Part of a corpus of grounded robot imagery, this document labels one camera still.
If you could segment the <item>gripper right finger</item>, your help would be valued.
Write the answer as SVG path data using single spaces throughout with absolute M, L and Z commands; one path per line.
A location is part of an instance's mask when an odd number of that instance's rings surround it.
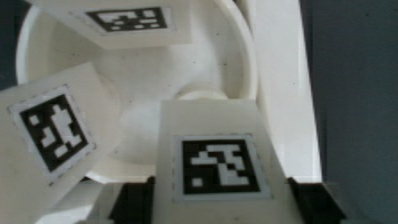
M 305 224 L 344 224 L 349 216 L 322 183 L 301 183 L 287 179 Z

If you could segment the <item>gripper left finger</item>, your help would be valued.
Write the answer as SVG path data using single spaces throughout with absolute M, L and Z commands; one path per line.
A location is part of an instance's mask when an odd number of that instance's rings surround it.
M 150 177 L 145 182 L 104 186 L 88 224 L 152 224 L 155 183 L 155 177 Z

